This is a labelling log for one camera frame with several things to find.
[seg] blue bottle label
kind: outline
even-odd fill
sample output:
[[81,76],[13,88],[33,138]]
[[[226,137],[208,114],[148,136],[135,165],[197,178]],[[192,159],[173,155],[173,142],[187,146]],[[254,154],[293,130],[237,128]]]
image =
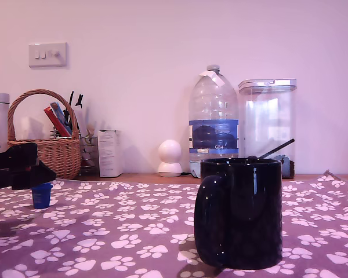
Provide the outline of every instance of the blue bottle label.
[[190,120],[190,153],[238,153],[238,120]]

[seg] basket handle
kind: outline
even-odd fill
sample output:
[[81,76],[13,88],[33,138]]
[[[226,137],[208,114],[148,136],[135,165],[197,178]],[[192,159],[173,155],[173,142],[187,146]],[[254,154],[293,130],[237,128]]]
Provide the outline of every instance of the basket handle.
[[68,102],[59,94],[49,91],[46,89],[35,89],[30,90],[28,92],[25,92],[24,94],[21,94],[9,108],[8,112],[8,141],[16,141],[16,131],[14,128],[14,122],[13,122],[13,116],[14,111],[16,110],[17,106],[26,98],[29,96],[33,96],[35,94],[46,94],[48,96],[54,97],[57,100],[59,100],[67,109],[67,111],[70,113],[70,119],[72,121],[72,139],[78,139],[79,138],[79,131],[77,129],[77,120],[74,113],[74,110],[71,108],[71,106],[68,104]]

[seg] water bottle cap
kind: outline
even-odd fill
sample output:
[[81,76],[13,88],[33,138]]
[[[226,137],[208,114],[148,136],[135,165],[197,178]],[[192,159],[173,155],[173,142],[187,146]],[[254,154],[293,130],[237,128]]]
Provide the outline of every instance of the water bottle cap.
[[9,104],[9,94],[0,93],[0,103],[7,103],[7,104]]
[[207,69],[208,71],[213,71],[213,70],[220,71],[220,66],[219,66],[219,65],[208,65],[208,66],[206,67],[206,69]]

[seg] wooden countertop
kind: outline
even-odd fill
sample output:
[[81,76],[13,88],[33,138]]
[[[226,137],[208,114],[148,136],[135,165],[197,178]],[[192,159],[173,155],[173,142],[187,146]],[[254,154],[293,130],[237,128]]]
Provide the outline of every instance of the wooden countertop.
[[[317,175],[296,175],[293,180],[295,181],[307,181],[313,180],[322,176]],[[348,175],[338,175],[341,179],[348,181]],[[77,176],[75,180],[79,181],[126,181],[126,182],[142,182],[146,184],[199,184],[200,179],[194,178],[192,175],[182,175],[180,177],[165,178],[160,177],[158,174],[121,174],[117,178],[100,178],[98,175],[83,175]]]

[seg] mug handle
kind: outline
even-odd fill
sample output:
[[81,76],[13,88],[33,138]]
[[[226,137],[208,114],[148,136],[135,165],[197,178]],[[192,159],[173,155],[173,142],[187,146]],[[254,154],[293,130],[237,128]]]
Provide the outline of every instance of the mug handle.
[[226,225],[229,212],[229,196],[226,180],[218,175],[209,175],[198,189],[194,234],[198,254],[204,263],[221,268],[226,263]]

